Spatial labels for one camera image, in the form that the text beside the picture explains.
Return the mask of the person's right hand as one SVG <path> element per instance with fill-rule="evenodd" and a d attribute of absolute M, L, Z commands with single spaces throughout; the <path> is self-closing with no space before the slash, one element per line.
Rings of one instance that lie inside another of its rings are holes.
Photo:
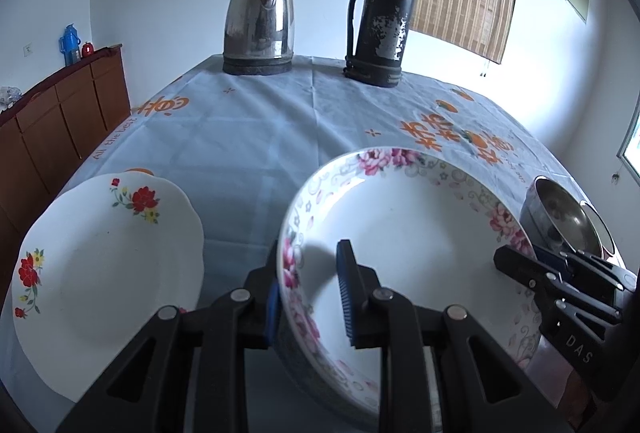
<path fill-rule="evenodd" d="M 573 370 L 567 378 L 558 405 L 559 413 L 575 432 L 594 432 L 598 422 L 597 404 L 582 378 Z"/>

